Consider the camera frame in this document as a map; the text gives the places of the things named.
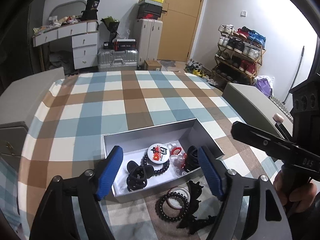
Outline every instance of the blue gripper pad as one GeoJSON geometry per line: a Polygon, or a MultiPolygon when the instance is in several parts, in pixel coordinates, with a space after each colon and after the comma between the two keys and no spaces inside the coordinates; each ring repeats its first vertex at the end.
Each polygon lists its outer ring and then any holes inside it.
{"type": "Polygon", "coordinates": [[[221,200],[224,196],[221,178],[219,174],[216,172],[210,160],[208,159],[202,147],[198,149],[198,161],[212,195],[216,196],[219,200],[221,200]]]}
{"type": "Polygon", "coordinates": [[[107,158],[98,163],[98,166],[95,169],[95,176],[98,178],[96,197],[99,201],[109,194],[122,161],[122,148],[120,146],[114,146],[107,158]]]}

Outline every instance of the person's hand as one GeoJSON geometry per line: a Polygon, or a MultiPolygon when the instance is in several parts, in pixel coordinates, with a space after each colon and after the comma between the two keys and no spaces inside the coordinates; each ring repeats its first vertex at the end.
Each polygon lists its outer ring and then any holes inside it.
{"type": "MultiPolygon", "coordinates": [[[[275,188],[281,204],[284,206],[288,202],[288,198],[281,191],[282,188],[282,173],[279,171],[273,182],[273,187],[275,188]]],[[[301,201],[296,208],[296,213],[304,212],[308,207],[311,206],[313,200],[317,194],[317,187],[312,182],[303,185],[302,187],[296,188],[291,192],[289,196],[289,201],[296,202],[301,201]]]]}

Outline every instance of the purple bag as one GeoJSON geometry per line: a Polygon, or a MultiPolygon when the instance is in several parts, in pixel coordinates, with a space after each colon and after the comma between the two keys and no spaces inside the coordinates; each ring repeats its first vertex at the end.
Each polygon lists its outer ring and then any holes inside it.
{"type": "Polygon", "coordinates": [[[266,78],[258,79],[254,86],[264,93],[266,97],[270,96],[271,87],[266,78]]]}

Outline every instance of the screw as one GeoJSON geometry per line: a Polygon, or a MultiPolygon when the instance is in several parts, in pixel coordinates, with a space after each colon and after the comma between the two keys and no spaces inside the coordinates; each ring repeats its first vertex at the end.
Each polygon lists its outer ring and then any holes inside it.
{"type": "Polygon", "coordinates": [[[90,176],[93,175],[93,170],[86,170],[86,171],[84,172],[84,174],[85,174],[86,176],[90,177],[90,176]]]}
{"type": "Polygon", "coordinates": [[[58,181],[60,181],[60,179],[61,179],[61,176],[58,175],[58,176],[54,176],[52,180],[54,182],[58,182],[58,181]]]}
{"type": "Polygon", "coordinates": [[[229,170],[227,170],[227,172],[229,175],[232,175],[232,176],[237,174],[237,172],[234,169],[229,169],[229,170]]]}
{"type": "Polygon", "coordinates": [[[269,178],[266,175],[261,175],[260,179],[262,179],[263,181],[268,181],[269,178]]]}

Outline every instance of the shoe rack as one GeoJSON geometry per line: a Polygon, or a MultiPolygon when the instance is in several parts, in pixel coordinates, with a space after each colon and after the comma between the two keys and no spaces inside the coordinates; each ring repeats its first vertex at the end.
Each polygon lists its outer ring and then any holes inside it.
{"type": "Polygon", "coordinates": [[[254,62],[257,67],[256,67],[256,71],[255,71],[254,74],[248,75],[247,73],[239,70],[238,68],[236,68],[236,67],[228,64],[226,61],[224,61],[224,60],[222,60],[222,59],[220,59],[220,58],[218,58],[218,57],[214,57],[217,65],[212,69],[212,73],[215,74],[215,75],[217,75],[217,76],[219,76],[220,78],[224,79],[225,81],[230,82],[230,81],[228,81],[227,79],[225,79],[224,77],[222,77],[222,76],[220,76],[219,74],[217,74],[217,73],[215,72],[215,70],[214,70],[215,68],[218,67],[218,65],[219,65],[220,62],[223,62],[223,63],[226,64],[227,66],[233,68],[234,70],[240,72],[242,75],[248,77],[249,80],[250,80],[250,84],[252,85],[253,79],[257,76],[258,71],[259,71],[259,69],[260,69],[261,66],[262,66],[262,57],[263,57],[264,53],[266,52],[266,50],[265,50],[264,48],[262,48],[262,46],[261,46],[260,44],[257,44],[257,43],[254,43],[254,42],[252,42],[252,41],[249,41],[249,40],[247,40],[247,39],[245,39],[245,38],[243,38],[243,37],[241,37],[241,36],[236,36],[236,35],[234,35],[234,34],[230,34],[230,33],[227,33],[227,32],[220,32],[220,33],[221,33],[221,35],[222,35],[222,34],[226,34],[226,35],[228,35],[228,36],[230,36],[230,37],[232,37],[232,38],[236,38],[237,40],[243,41],[243,42],[245,42],[246,44],[249,44],[249,45],[251,45],[251,46],[257,47],[257,48],[260,50],[260,57],[259,57],[257,60],[254,60],[254,59],[252,59],[252,58],[250,58],[250,57],[248,57],[248,56],[243,55],[242,53],[239,53],[239,52],[237,52],[237,51],[234,51],[234,50],[232,50],[232,49],[226,48],[226,47],[218,44],[218,49],[219,49],[219,51],[224,52],[225,50],[227,50],[227,51],[231,51],[231,52],[232,52],[232,54],[231,54],[231,56],[230,56],[231,59],[232,59],[232,57],[233,57],[234,55],[236,55],[236,56],[240,55],[240,58],[245,59],[245,60],[247,60],[247,61],[254,62]]]}

